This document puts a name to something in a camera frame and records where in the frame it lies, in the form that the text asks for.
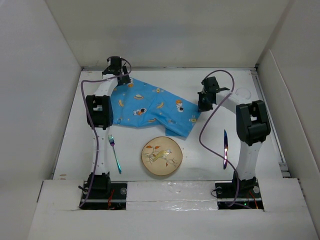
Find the blue space-print cloth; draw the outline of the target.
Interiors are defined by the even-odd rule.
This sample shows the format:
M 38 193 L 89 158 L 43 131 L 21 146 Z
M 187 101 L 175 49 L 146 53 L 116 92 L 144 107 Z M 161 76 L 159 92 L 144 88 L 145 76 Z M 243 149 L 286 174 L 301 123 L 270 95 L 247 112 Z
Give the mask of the blue space-print cloth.
M 200 116 L 196 104 L 134 78 L 129 84 L 117 86 L 110 100 L 115 125 L 161 125 L 166 136 L 188 137 Z

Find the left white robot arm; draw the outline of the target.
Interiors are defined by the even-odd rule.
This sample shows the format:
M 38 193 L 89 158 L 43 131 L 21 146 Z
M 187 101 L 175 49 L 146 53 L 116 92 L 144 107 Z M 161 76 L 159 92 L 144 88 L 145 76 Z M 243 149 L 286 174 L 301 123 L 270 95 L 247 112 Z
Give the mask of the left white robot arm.
M 101 80 L 93 80 L 99 83 L 97 90 L 91 95 L 85 96 L 85 108 L 87 123 L 93 132 L 94 154 L 91 172 L 93 176 L 108 173 L 105 164 L 105 148 L 108 141 L 109 127 L 112 126 L 114 116 L 111 104 L 111 95 L 117 86 L 130 83 L 127 61 L 120 56 L 110 56 L 107 59 L 108 66 L 102 72 Z

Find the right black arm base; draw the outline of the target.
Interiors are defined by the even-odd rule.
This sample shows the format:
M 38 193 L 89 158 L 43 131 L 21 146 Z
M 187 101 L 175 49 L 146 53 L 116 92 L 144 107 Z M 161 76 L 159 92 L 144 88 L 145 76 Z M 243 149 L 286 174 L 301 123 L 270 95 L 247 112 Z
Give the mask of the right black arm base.
M 219 210 L 264 209 L 256 177 L 239 183 L 235 175 L 230 181 L 216 181 L 211 195 L 216 198 Z

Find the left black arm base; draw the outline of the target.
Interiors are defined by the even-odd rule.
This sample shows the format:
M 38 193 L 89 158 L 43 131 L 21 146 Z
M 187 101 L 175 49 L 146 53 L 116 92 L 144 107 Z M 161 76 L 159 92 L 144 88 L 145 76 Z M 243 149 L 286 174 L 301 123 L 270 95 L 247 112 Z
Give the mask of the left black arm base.
M 109 173 L 89 175 L 87 181 L 78 188 L 81 190 L 79 208 L 81 210 L 125 210 L 127 205 L 128 183 L 111 181 Z

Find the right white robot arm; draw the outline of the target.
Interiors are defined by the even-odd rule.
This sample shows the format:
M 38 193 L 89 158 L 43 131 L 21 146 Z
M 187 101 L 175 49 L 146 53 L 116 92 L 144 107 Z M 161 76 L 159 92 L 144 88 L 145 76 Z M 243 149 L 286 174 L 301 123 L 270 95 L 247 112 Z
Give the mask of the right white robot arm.
M 203 89 L 198 93 L 198 112 L 207 112 L 213 105 L 224 107 L 235 114 L 236 133 L 240 140 L 239 160 L 236 172 L 239 180 L 231 184 L 237 197 L 249 192 L 249 184 L 256 177 L 256 164 L 263 142 L 271 132 L 266 105 L 262 100 L 249 101 L 220 87 L 215 77 L 202 80 Z

